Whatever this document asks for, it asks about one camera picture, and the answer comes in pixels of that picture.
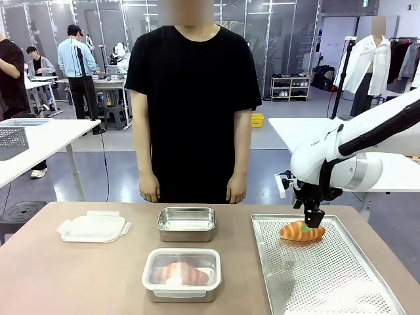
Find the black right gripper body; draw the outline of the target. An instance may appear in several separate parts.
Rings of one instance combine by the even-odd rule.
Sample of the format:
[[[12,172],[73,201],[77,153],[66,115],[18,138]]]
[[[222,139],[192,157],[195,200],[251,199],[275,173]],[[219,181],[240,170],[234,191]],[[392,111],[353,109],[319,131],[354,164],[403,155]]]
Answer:
[[[310,184],[301,180],[293,183],[295,193],[294,209],[300,209],[304,205],[305,209],[319,211],[322,201],[332,201],[341,196],[340,188],[322,188],[316,184]]]

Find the person's left hand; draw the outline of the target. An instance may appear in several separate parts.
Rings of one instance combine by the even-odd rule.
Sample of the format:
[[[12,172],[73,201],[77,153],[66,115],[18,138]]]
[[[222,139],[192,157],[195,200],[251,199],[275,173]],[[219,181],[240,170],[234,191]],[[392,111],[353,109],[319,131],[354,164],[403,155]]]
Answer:
[[[229,204],[238,204],[246,197],[247,177],[245,175],[233,175],[227,186],[226,200]]]

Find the person's right hand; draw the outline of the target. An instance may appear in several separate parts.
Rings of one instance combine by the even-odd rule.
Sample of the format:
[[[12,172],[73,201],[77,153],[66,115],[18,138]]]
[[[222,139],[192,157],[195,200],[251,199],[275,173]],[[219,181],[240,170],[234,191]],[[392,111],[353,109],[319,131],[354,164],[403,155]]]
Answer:
[[[159,182],[153,173],[140,175],[139,190],[141,197],[147,202],[157,203],[160,199]]]

